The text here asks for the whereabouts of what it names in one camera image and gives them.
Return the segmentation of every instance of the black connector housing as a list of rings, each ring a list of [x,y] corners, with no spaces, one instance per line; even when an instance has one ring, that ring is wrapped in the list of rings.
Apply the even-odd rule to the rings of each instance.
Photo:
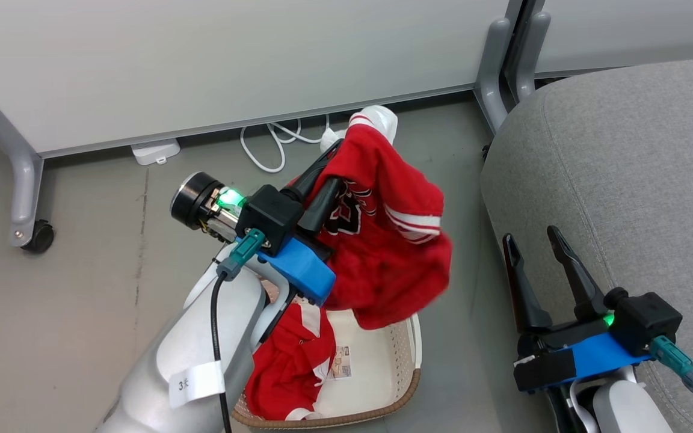
[[[660,335],[676,342],[683,316],[656,293],[628,296],[616,287],[605,296],[605,304],[614,310],[608,332],[630,355],[648,354],[647,345]]]
[[[244,238],[250,229],[261,230],[269,242],[264,253],[276,256],[294,235],[294,228],[303,215],[303,205],[291,200],[274,186],[264,185],[242,206],[236,233]]]

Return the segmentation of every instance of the gray metal leg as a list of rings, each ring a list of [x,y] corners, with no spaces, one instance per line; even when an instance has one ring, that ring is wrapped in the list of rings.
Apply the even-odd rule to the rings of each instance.
[[[0,148],[9,156],[14,176],[9,241],[22,247],[31,240],[44,160],[34,152],[0,110]]]
[[[536,76],[537,61],[544,44],[544,36],[547,36],[547,29],[550,27],[550,14],[546,11],[534,14],[528,20],[526,28],[526,38],[523,47],[520,49],[520,57],[515,63],[514,82],[511,87],[514,89],[517,101],[523,101],[536,90],[534,77]]]
[[[510,35],[511,24],[506,17],[491,23],[475,86],[475,96],[481,104],[481,109],[486,115],[491,131],[494,133],[498,131],[499,126],[507,117],[507,109],[501,99],[499,74],[502,63],[504,63]]]

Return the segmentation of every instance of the white wall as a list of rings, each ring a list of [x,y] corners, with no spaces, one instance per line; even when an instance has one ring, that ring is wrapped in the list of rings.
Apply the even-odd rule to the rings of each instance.
[[[693,58],[693,0],[546,0],[537,72]]]
[[[0,0],[39,153],[474,82],[508,0]]]

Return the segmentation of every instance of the gray fabric cushion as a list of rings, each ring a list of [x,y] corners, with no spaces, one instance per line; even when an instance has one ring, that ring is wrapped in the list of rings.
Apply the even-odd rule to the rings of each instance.
[[[498,238],[512,233],[556,323],[574,301],[547,240],[560,227],[600,287],[655,291],[684,315],[693,357],[693,61],[566,79],[509,114],[482,173]],[[675,431],[693,431],[693,394],[647,363],[638,378]]]

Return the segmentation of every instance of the red clothing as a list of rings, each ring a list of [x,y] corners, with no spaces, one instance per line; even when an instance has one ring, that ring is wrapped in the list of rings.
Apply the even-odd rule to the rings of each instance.
[[[443,194],[406,164],[362,113],[315,186],[347,180],[319,240],[334,249],[325,308],[352,308],[364,329],[409,318],[448,287],[451,242],[440,231]]]
[[[267,420],[300,420],[313,414],[330,371],[336,338],[325,310],[291,304],[253,361],[245,386],[248,409]]]

